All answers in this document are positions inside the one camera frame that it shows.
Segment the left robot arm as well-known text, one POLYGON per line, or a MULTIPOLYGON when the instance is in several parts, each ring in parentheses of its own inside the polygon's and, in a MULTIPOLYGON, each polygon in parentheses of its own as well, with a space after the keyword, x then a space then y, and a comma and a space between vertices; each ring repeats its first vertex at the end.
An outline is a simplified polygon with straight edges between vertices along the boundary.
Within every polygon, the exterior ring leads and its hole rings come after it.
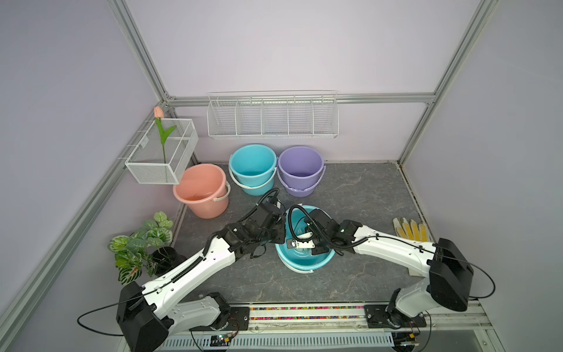
POLYGON ((129 349, 155 351, 179 331, 224 327, 230 305, 220 293, 187 303, 183 299, 212 275, 260 246, 282 243, 285 236, 285 209, 271 196, 213 233, 203 249, 176 267, 143 285, 128 283, 120 292, 116 320, 129 349))

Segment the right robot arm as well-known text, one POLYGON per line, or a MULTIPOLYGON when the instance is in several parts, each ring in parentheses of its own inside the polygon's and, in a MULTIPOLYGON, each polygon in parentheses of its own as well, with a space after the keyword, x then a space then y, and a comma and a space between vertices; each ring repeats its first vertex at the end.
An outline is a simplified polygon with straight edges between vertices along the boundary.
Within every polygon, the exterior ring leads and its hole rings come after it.
POLYGON ((418 283, 394 291, 386 308, 388 319, 404 321, 437 307, 468 309, 474 269, 452 241, 406 240, 351 220, 338 224, 318 209, 305 218, 317 249, 380 258, 422 276, 418 283))

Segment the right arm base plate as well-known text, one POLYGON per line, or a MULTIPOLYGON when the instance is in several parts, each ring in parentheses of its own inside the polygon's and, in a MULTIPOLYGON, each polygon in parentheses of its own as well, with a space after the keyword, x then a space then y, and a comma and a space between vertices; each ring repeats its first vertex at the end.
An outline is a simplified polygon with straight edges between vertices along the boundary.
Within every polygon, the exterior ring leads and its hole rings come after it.
POLYGON ((409 318, 397 310, 392 310, 386 304, 367 304, 364 306, 367 325, 371 329, 402 329, 425 328, 427 322, 424 315, 409 318))

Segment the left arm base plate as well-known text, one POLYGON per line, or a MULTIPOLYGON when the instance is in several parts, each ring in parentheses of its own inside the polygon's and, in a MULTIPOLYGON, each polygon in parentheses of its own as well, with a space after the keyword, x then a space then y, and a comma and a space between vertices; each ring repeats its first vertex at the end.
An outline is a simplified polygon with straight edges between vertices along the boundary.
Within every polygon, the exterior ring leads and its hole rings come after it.
POLYGON ((250 323, 248 306, 231 307, 228 313, 221 313, 210 326, 198 326, 192 331, 247 331, 250 323))

